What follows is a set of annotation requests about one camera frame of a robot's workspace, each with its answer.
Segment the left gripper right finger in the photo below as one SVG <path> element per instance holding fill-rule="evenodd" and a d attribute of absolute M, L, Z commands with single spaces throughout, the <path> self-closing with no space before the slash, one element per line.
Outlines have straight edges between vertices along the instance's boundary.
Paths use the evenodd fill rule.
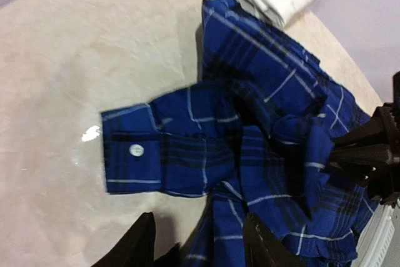
<path fill-rule="evenodd" d="M 255 213 L 248 213 L 243 227 L 246 266 L 302 267 L 303 262 L 291 253 Z"/>

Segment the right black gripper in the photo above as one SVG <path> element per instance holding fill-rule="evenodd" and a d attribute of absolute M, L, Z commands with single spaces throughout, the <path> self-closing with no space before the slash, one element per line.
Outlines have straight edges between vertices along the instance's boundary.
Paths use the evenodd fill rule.
<path fill-rule="evenodd" d="M 392 205 L 399 197 L 399 73 L 392 77 L 393 100 L 375 109 L 372 118 L 335 138 L 329 164 L 360 186 L 371 198 Z"/>

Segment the blue plaid shirt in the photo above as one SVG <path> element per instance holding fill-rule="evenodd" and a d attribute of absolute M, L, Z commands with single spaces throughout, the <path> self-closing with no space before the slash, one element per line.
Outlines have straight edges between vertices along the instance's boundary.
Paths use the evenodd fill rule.
<path fill-rule="evenodd" d="M 350 266 L 378 204 L 327 161 L 369 116 L 236 0 L 204 0 L 201 14 L 200 82 L 101 113 L 107 191 L 208 195 L 183 266 L 244 266 L 248 213 L 306 266 Z"/>

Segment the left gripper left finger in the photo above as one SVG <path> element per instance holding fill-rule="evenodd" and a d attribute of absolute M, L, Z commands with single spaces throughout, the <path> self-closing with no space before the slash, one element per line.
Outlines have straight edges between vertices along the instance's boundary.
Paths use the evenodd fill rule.
<path fill-rule="evenodd" d="M 156 225 L 153 213 L 143 213 L 102 259 L 103 266 L 154 266 Z"/>

